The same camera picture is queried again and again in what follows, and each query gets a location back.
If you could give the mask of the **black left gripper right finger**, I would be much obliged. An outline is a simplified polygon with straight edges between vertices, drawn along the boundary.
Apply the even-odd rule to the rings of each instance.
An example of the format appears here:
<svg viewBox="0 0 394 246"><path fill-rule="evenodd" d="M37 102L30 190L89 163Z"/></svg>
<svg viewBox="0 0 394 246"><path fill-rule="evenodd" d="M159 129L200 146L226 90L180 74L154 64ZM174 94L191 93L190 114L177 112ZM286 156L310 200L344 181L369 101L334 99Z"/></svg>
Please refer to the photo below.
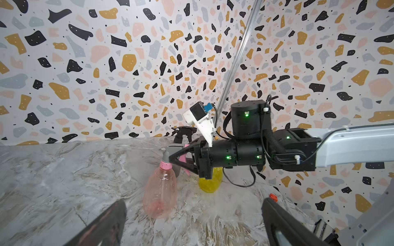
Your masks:
<svg viewBox="0 0 394 246"><path fill-rule="evenodd" d="M271 198L264 199L262 216L271 246L327 245Z"/></svg>

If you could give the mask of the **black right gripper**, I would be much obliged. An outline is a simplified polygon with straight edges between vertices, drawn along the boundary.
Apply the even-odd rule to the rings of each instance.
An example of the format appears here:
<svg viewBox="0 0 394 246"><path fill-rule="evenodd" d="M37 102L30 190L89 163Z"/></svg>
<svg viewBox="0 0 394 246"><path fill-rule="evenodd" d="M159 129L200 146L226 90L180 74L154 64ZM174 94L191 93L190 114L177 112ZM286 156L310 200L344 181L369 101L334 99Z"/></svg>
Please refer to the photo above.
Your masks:
<svg viewBox="0 0 394 246"><path fill-rule="evenodd" d="M203 136L198 137L188 146L172 144L168 146L169 163L177 165L199 178L212 179L213 166L210 159L210 148Z"/></svg>

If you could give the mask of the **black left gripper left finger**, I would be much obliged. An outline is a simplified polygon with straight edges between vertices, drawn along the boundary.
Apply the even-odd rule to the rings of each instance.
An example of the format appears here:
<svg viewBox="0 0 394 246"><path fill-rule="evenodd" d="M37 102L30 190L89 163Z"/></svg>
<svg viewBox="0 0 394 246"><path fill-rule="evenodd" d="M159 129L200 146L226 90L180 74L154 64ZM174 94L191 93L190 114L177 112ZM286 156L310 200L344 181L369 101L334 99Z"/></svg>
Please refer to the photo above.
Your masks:
<svg viewBox="0 0 394 246"><path fill-rule="evenodd" d="M117 200L66 245L119 246L126 218L126 204L122 199Z"/></svg>

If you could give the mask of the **pink spray bottle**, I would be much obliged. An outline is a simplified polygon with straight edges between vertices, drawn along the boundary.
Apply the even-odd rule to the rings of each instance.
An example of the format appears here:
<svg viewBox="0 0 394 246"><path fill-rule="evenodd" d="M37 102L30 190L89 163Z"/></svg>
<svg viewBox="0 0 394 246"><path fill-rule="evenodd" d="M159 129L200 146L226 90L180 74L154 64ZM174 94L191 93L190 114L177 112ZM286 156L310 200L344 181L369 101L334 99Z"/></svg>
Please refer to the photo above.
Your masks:
<svg viewBox="0 0 394 246"><path fill-rule="evenodd" d="M168 216L176 205L177 191L175 172L158 167L145 188L144 212L154 219Z"/></svg>

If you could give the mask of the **smoky grey spray bottle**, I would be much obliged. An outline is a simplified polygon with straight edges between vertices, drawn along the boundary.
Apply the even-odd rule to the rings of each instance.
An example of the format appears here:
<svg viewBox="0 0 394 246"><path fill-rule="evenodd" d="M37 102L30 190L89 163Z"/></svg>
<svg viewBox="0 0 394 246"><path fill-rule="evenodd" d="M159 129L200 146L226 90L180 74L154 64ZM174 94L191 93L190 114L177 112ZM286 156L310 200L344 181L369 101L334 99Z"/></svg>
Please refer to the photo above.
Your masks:
<svg viewBox="0 0 394 246"><path fill-rule="evenodd" d="M174 137L173 143L182 144L183 143L183 135L176 135Z"/></svg>

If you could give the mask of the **pink spray nozzle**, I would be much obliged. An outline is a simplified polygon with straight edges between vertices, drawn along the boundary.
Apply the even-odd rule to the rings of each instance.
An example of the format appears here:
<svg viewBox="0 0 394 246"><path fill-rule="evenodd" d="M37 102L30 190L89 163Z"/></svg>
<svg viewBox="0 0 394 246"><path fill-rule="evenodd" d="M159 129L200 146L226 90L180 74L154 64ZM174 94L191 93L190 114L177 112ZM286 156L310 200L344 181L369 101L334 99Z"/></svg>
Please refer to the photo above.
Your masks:
<svg viewBox="0 0 394 246"><path fill-rule="evenodd" d="M179 161L182 163L188 163L187 152L184 152L183 155L180 155L180 151L185 147L188 147L189 144L170 144L164 149L164 153L160 162L159 167L164 170L172 170L175 173L175 177L180 175L181 169L190 176L190 172L180 167L179 164L176 164L175 161Z"/></svg>

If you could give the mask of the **yellow spray bottle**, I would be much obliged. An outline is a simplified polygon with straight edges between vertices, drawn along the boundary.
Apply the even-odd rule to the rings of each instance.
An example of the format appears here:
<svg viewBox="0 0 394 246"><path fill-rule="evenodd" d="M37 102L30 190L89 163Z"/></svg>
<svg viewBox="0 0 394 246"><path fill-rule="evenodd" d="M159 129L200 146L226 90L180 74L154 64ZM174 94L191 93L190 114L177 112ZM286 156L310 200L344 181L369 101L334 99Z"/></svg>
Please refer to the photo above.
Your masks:
<svg viewBox="0 0 394 246"><path fill-rule="evenodd" d="M199 179L199 187L206 193L214 193L221 185L223 180L223 168L214 168L212 179Z"/></svg>

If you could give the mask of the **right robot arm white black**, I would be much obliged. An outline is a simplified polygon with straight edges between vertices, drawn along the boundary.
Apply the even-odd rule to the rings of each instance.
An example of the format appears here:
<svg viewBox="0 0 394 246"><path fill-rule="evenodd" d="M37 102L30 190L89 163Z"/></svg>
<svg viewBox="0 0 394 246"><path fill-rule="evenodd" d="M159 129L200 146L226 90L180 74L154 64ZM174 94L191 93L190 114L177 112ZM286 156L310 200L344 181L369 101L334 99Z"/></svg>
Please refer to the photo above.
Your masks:
<svg viewBox="0 0 394 246"><path fill-rule="evenodd" d="M223 125L232 124L226 139L214 140L215 126L201 102L184 114L187 123L201 132L188 146L166 148L162 161L177 165L201 178L212 179L213 169L250 166L290 172L394 159L394 125L337 129L271 128L270 100L242 101L231 106Z"/></svg>

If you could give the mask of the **aluminium corner post right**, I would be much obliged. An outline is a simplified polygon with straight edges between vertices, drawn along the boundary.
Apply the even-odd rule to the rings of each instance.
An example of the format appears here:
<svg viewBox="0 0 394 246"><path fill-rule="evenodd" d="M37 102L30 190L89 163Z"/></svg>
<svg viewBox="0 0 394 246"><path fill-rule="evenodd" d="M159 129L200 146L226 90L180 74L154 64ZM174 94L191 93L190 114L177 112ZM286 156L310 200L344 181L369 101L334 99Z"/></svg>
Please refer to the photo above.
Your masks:
<svg viewBox="0 0 394 246"><path fill-rule="evenodd" d="M235 79L235 75L236 75L238 67L241 64L243 53L244 53L244 51L246 49L247 42L248 42L248 40L250 38L250 35L251 35L252 31L253 31L253 27L254 27L254 25L257 22L258 15L259 15L259 12L260 12L260 8L263 6L263 4L264 4L263 0L254 1L254 4L253 4L253 6L251 8L251 13L250 13L248 21L246 23L246 27L244 28L244 33L243 33L243 36L242 36L242 40L241 40L241 42L240 42L240 44L238 46L237 52L236 52L236 54L234 56L234 60L233 60L232 66L231 66L231 68L229 70L227 79L225 80L225 84L224 84L224 87L223 87L223 90L222 90L222 93L221 93L221 96L220 96L219 103L216 106L216 110L215 110L215 124L216 124L216 127L219 125L220 113L221 113L221 111L222 111L222 109L223 109L223 107L225 105L226 98L229 95L231 84L233 83L233 81Z"/></svg>

